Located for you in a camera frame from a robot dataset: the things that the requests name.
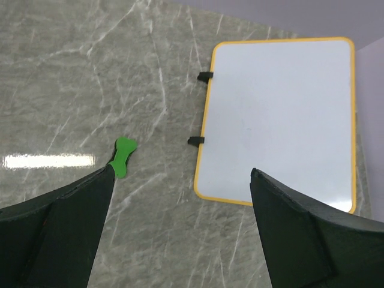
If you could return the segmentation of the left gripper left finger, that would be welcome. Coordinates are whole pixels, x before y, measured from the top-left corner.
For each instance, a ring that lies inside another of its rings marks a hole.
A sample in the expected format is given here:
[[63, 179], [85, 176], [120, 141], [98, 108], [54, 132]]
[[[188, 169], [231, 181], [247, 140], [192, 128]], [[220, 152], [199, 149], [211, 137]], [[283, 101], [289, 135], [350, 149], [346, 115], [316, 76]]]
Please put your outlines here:
[[115, 172], [110, 165], [1, 209], [1, 287], [86, 287]]

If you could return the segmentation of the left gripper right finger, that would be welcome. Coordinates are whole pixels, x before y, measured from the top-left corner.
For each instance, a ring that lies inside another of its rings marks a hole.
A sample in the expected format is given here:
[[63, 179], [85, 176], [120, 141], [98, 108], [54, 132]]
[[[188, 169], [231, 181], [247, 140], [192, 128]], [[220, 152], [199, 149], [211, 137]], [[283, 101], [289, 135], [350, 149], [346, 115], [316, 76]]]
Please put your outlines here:
[[273, 287], [383, 287], [383, 223], [337, 210], [259, 169], [251, 198]]

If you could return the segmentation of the green whiteboard eraser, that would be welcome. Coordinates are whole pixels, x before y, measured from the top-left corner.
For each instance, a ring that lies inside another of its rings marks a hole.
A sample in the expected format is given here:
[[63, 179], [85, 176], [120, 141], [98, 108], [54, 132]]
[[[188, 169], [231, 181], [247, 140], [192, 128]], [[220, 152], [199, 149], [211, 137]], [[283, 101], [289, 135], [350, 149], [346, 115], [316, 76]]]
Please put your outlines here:
[[124, 178], [128, 173], [128, 161], [137, 149], [137, 142], [125, 136], [117, 138], [111, 159], [107, 163], [115, 173], [116, 178]]

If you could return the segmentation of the yellow framed whiteboard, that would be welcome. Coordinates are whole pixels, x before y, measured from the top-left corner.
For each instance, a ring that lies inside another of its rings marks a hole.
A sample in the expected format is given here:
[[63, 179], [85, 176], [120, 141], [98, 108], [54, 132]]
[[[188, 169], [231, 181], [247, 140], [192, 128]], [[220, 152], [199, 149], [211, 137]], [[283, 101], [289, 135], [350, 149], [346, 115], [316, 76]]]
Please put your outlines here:
[[252, 204], [250, 172], [344, 212], [357, 206], [355, 45], [346, 37], [225, 41], [209, 71], [194, 191]]

